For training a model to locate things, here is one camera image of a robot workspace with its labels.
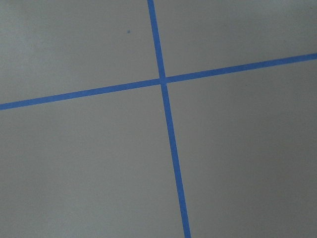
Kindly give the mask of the blue tape line lengthwise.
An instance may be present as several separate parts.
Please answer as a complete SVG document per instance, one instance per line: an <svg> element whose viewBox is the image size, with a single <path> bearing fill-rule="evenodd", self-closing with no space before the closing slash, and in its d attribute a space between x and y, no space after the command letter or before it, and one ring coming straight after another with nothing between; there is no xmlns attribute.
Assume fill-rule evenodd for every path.
<svg viewBox="0 0 317 238"><path fill-rule="evenodd" d="M188 219L186 198L185 198L181 168L180 168L179 157L178 157L173 118L172 118L171 107L170 107L167 77L165 75L165 68L164 68L164 62L163 62L163 54L161 50L155 3L153 0L148 0L147 4L148 4L148 10L149 10L149 16L150 16L150 22L151 22L151 28L152 28L154 47L155 47L159 83L160 83L161 94L162 94L162 101L163 101L163 107L164 107L164 113L165 113L165 120L166 120L167 132L168 132L169 146L171 151L171 158L172 158L172 164L173 164L173 171L174 171L174 177L175 177L175 183L176 183L176 190L177 190L177 196L178 196L178 202L179 202L183 233L185 238L190 238L191 230L190 230L190 224Z"/></svg>

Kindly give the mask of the blue tape line crosswise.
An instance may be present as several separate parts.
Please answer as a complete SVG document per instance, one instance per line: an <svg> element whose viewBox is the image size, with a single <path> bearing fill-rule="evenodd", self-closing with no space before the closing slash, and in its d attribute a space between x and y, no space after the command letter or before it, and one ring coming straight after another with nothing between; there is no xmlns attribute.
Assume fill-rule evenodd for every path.
<svg viewBox="0 0 317 238"><path fill-rule="evenodd" d="M217 69L169 76L166 78L166 82L173 83L173 82L179 82L179 81L200 79L204 77L211 77L211 76L230 74L230 73L236 73L236 72L242 72L242 71L248 71L248 70L255 70L259 68L274 67L278 65L292 64L292 63L311 61L316 59L317 59L316 53L282 58L282 59L272 59L272 60L266 60L261 62L254 62L254 63L248 63L248 64L242 64L242 65L236 65L236 66L229 66L224 68L217 68ZM118 92L118 91L126 91L130 89L156 86L159 84L160 84L159 79L149 79L144 81L119 84L119 85L107 86L102 88L95 88L95 89L70 92L65 94L58 94L58 95L4 103L0 105L0 109L4 111L4 110L15 109L20 107L28 107L33 105L46 104L51 102L58 102L58 101L64 101L64 100L70 100L70 99L76 99L76 98L82 98L82 97L89 97L89 96L107 94L107 93Z"/></svg>

